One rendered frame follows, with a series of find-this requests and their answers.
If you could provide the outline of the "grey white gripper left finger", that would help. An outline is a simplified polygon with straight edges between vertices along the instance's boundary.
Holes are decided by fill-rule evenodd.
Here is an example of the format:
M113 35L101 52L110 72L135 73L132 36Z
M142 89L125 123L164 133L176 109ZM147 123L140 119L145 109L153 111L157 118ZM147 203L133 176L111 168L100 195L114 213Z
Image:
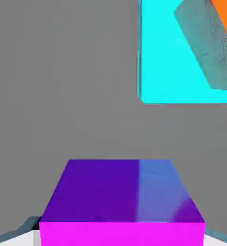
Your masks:
M18 229L0 234L0 246L41 246L40 219L31 216Z

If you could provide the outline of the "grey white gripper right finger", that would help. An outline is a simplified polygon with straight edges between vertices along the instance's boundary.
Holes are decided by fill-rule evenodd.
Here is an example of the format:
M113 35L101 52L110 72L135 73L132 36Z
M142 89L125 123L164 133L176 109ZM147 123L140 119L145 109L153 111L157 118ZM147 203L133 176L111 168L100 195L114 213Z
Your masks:
M227 234L210 229L206 226L203 246L227 246Z

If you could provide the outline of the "small magenta cube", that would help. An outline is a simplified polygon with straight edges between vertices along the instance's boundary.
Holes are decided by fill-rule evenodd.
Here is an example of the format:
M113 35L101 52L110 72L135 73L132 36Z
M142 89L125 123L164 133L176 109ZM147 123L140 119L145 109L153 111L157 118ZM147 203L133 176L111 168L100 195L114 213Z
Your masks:
M203 246L205 221L169 160L69 160L41 246Z

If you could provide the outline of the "small orange cube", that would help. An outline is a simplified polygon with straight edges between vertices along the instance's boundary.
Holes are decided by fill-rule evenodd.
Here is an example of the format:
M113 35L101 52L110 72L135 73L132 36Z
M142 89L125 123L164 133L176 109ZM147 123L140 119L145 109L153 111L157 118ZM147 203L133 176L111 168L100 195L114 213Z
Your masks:
M183 0L174 15L209 86L227 90L227 33L211 0Z

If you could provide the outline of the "large cyan box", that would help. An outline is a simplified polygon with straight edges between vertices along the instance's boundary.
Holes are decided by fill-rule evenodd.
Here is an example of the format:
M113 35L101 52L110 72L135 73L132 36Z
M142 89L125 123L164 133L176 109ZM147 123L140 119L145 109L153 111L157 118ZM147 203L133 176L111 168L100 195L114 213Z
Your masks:
M227 104L212 89L174 11L183 0L138 0L138 89L145 104ZM227 0L211 0L227 33Z

